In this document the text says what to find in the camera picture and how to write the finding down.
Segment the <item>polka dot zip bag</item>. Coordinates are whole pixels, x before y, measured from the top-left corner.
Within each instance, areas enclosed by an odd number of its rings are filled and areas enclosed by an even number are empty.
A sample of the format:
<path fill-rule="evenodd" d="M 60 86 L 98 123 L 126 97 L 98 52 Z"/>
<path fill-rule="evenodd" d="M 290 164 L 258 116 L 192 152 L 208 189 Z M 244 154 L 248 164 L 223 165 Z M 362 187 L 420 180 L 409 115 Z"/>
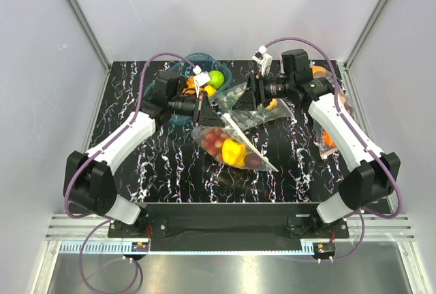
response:
<path fill-rule="evenodd" d="M 191 132 L 193 140 L 209 156 L 229 167 L 266 172 L 278 169 L 245 136 L 228 113 L 223 115 L 224 127 L 196 126 Z"/>

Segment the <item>yellow fake bell pepper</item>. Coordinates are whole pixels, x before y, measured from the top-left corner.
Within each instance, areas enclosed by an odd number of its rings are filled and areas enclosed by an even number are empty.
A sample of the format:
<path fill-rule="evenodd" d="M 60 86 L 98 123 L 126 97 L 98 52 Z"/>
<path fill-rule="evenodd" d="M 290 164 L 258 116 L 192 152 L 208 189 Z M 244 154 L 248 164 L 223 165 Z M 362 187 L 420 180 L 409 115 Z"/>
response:
<path fill-rule="evenodd" d="M 244 167 L 244 158 L 247 155 L 246 146 L 233 139 L 228 138 L 223 142 L 221 149 L 223 162 L 233 167 Z"/>

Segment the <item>dark red fake plum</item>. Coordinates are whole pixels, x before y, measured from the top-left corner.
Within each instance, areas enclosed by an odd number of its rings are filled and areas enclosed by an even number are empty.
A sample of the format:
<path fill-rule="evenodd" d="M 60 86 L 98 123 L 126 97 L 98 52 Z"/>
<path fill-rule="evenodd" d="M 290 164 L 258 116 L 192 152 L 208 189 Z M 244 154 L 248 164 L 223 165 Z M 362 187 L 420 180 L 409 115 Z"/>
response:
<path fill-rule="evenodd" d="M 262 166 L 262 159 L 252 152 L 245 156 L 244 163 L 249 169 L 260 169 Z"/>

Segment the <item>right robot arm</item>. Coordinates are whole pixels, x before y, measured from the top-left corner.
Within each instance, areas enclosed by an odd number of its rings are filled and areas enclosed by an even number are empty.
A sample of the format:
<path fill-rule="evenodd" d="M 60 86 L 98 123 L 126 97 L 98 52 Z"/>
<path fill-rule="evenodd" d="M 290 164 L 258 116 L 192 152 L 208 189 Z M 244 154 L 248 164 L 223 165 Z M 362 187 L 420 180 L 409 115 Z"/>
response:
<path fill-rule="evenodd" d="M 335 222 L 393 193 L 401 164 L 399 157 L 393 152 L 384 153 L 367 137 L 342 103 L 343 96 L 332 85 L 334 78 L 317 76 L 306 51 L 283 52 L 283 75 L 276 77 L 267 75 L 272 57 L 266 46 L 260 46 L 252 58 L 260 65 L 260 71 L 248 77 L 233 108 L 256 110 L 282 98 L 300 104 L 331 137 L 348 168 L 337 193 L 311 214 L 309 228 L 313 235 L 328 235 Z"/>

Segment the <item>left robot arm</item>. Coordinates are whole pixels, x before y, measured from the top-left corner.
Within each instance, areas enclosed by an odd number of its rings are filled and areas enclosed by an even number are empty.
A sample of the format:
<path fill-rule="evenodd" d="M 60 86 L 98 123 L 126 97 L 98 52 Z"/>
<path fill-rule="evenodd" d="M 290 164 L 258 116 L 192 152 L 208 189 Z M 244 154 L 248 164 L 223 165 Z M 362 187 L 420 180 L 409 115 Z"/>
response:
<path fill-rule="evenodd" d="M 167 123 L 171 116 L 189 116 L 198 126 L 223 127 L 205 92 L 193 97 L 183 94 L 186 79 L 172 71 L 157 74 L 152 89 L 140 106 L 105 140 L 85 153 L 74 151 L 67 158 L 64 208 L 71 203 L 123 223 L 131 236 L 141 236 L 147 228 L 142 209 L 118 194 L 114 174 L 121 163 L 146 139 Z"/>

